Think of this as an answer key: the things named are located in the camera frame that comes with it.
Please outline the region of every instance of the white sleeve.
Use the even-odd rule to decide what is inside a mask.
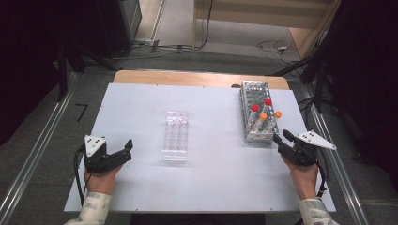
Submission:
[[[305,225],[338,225],[331,218],[320,198],[311,198],[299,202],[299,211]]]
[[[88,192],[78,218],[65,225],[103,225],[111,207],[111,195]]]

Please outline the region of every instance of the test tube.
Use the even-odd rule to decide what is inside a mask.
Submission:
[[[264,106],[263,106],[263,110],[261,111],[261,113],[267,113],[268,112],[268,107],[272,104],[272,100],[266,98],[266,100],[264,101]]]
[[[253,125],[252,131],[257,131],[260,127],[263,126],[263,122],[267,119],[267,114],[265,112],[260,113],[260,117],[255,124]]]
[[[268,123],[267,123],[266,127],[264,128],[264,131],[272,132],[276,126],[276,122],[278,121],[279,118],[281,118],[281,116],[282,116],[282,113],[280,111],[275,112],[273,118],[268,120]]]
[[[246,129],[248,130],[248,132],[250,132],[250,130],[252,129],[254,117],[255,117],[255,114],[257,113],[258,109],[260,109],[260,107],[257,104],[252,105],[252,110],[250,111],[248,124],[246,125]]]

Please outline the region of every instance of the human hand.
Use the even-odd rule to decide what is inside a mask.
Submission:
[[[109,172],[101,174],[85,171],[84,180],[88,191],[111,195],[114,190],[116,174],[120,171],[122,166],[123,165],[120,165]]]
[[[311,165],[308,167],[300,167],[293,164],[289,159],[282,156],[283,162],[290,169],[290,176],[296,187],[296,192],[301,200],[316,197],[315,185],[318,175],[318,166]]]

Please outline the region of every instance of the white tabletop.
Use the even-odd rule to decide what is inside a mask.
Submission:
[[[106,137],[110,154],[123,149],[128,139],[134,144],[132,160],[116,177],[111,210],[297,211],[299,198],[277,145],[244,142],[238,91],[221,87],[109,84],[92,135]],[[274,109],[283,113],[278,121],[280,131],[306,131],[293,92],[270,93]],[[185,163],[161,160],[167,111],[190,113]],[[328,192],[323,201],[329,211],[335,211]],[[74,182],[65,211],[80,210]]]

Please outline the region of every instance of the table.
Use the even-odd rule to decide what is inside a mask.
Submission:
[[[195,0],[192,46],[196,20],[207,19],[211,0]],[[341,0],[217,0],[210,20],[290,27],[301,58],[309,56],[315,43],[329,29]]]
[[[243,80],[268,81],[271,88],[281,88],[271,89],[274,107],[285,112],[279,127],[289,128],[293,133],[305,130],[284,78],[173,71],[117,72],[92,132],[107,138],[109,153],[120,150],[129,138],[134,143],[132,160],[116,178],[111,210],[297,211],[298,196],[276,144],[243,141],[238,89],[229,88]],[[161,161],[168,110],[190,113],[186,163]],[[327,208],[335,211],[330,195],[323,199]],[[80,211],[80,208],[74,184],[65,211]]]

